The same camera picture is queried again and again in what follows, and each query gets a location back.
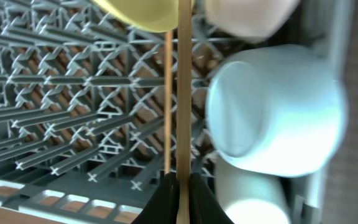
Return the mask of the white cup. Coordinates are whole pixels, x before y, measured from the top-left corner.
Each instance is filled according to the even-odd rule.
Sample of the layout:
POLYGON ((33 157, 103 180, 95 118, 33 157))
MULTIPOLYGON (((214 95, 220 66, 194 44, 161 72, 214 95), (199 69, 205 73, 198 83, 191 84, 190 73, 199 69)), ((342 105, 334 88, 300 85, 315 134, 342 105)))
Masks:
POLYGON ((233 223, 291 223, 278 177, 239 169, 220 157, 214 175, 217 201, 233 223))

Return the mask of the yellow plate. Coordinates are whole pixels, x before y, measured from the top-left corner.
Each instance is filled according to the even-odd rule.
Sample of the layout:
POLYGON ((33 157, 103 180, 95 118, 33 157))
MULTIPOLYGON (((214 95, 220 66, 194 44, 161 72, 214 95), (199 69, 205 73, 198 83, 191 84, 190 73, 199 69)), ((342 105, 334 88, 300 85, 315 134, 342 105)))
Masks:
POLYGON ((178 26, 179 0, 93 0, 104 12, 137 29, 163 33, 178 26))

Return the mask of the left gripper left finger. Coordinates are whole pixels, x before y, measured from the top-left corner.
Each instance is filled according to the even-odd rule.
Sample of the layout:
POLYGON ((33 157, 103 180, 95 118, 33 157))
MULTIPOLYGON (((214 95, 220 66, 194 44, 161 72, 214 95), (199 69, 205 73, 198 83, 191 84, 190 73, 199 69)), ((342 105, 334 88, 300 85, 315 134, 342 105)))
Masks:
POLYGON ((147 205, 132 224, 176 224, 180 186, 175 173, 164 176, 147 205))

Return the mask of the wooden chopstick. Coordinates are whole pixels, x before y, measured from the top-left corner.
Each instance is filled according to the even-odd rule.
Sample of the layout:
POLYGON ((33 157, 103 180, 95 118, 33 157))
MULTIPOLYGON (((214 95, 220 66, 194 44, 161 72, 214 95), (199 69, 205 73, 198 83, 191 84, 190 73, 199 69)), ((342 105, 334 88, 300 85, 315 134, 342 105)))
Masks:
POLYGON ((172 48, 173 31, 165 34, 164 174, 170 172, 172 132, 172 48))
POLYGON ((191 49, 192 0, 178 2, 178 70, 177 70, 177 179, 180 199, 178 224, 189 224, 190 146, 191 146, 191 49))

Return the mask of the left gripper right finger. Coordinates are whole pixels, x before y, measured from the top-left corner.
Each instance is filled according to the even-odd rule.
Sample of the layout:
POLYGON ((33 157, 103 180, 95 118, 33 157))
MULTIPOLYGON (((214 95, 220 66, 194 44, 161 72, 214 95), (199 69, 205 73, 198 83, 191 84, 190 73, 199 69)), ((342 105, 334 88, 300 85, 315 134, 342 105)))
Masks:
POLYGON ((199 173, 189 181, 190 224, 234 224, 199 173))

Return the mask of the light blue bowl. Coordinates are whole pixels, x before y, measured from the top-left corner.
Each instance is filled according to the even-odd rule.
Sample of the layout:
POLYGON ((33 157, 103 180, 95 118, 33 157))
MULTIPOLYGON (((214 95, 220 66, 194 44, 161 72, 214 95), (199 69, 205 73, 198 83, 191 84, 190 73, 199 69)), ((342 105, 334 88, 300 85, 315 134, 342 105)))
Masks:
POLYGON ((337 153, 348 107, 328 62, 287 44, 228 57, 212 71, 205 115, 227 163, 292 178, 316 172, 337 153))

